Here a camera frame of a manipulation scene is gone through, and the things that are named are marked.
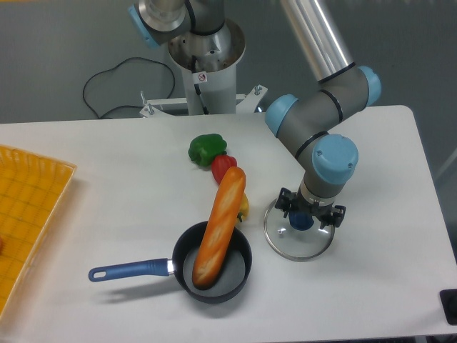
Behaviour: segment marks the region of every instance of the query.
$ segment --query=black cable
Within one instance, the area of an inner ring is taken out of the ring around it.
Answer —
[[[192,65],[191,65],[192,74],[195,74],[197,72],[196,64],[197,64],[197,58],[196,58],[196,56],[192,55]],[[200,98],[201,109],[203,109],[203,113],[209,114],[208,107],[206,107],[203,96],[201,95],[201,90],[200,90],[199,84],[194,83],[194,88],[195,88],[195,92],[197,93],[197,95]]]
[[[84,84],[84,87],[83,87],[83,101],[86,104],[86,106],[92,111],[92,113],[95,114],[97,119],[105,119],[110,113],[112,113],[112,112],[114,112],[114,111],[116,111],[118,109],[142,109],[143,108],[142,106],[137,106],[137,105],[121,105],[121,106],[114,107],[113,109],[110,109],[109,111],[107,111],[106,113],[104,113],[104,114],[102,114],[100,116],[97,113],[97,111],[95,109],[93,109],[92,106],[89,105],[89,103],[86,100],[86,87],[94,77],[96,77],[96,76],[98,76],[100,74],[104,74],[104,73],[108,73],[110,71],[114,71],[114,70],[118,69],[122,64],[124,64],[126,62],[129,62],[129,61],[146,61],[146,62],[150,62],[150,63],[154,63],[154,64],[160,64],[161,66],[164,66],[165,68],[167,68],[171,73],[171,77],[173,78],[173,86],[171,87],[171,91],[169,92],[169,95],[166,96],[166,99],[169,99],[170,96],[173,94],[174,87],[176,85],[176,79],[175,79],[173,70],[171,70],[171,68],[169,66],[167,66],[165,63],[162,63],[162,62],[159,62],[159,61],[154,61],[152,59],[145,59],[144,57],[129,57],[128,59],[124,59],[121,63],[119,63],[117,66],[115,66],[115,67],[113,67],[111,69],[103,70],[103,71],[100,71],[99,73],[97,73],[95,75],[92,75],[89,78],[89,80],[87,80],[86,83]]]

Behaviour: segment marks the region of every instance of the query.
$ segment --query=baguette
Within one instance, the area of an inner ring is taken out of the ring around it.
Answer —
[[[198,289],[208,289],[221,271],[241,200],[246,175],[237,166],[230,167],[219,185],[206,231],[192,270],[192,282]]]

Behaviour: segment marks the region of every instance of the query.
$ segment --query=yellow grid mat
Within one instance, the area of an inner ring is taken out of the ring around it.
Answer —
[[[0,314],[76,166],[0,145]]]

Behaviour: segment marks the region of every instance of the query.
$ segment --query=gray floor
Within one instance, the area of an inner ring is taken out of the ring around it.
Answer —
[[[0,3],[0,123],[94,119],[81,98],[91,75],[131,56],[172,66],[164,48],[152,51],[142,44],[126,12],[131,1]],[[383,94],[377,104],[413,110],[435,176],[457,147],[457,1],[327,4],[356,62],[380,75]],[[226,15],[247,40],[238,65],[238,92],[263,84],[270,89],[269,99],[286,93],[305,98],[317,89],[278,1],[226,0]],[[174,70],[173,97],[184,96]],[[161,67],[132,63],[93,82],[88,100],[104,113],[121,104],[141,105],[140,90],[148,99],[160,99],[170,87],[170,76]],[[137,111],[114,116],[137,116]],[[457,252],[457,163],[436,188]]]

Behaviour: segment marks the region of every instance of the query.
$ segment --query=black pan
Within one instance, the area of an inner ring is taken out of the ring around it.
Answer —
[[[251,247],[245,236],[235,228],[216,283],[206,290],[195,288],[192,284],[192,269],[207,223],[195,224],[179,237],[174,246],[172,259],[151,259],[93,268],[89,272],[89,279],[100,282],[139,275],[167,277],[174,274],[179,284],[193,298],[209,304],[226,302],[241,291],[248,279],[252,265]]]

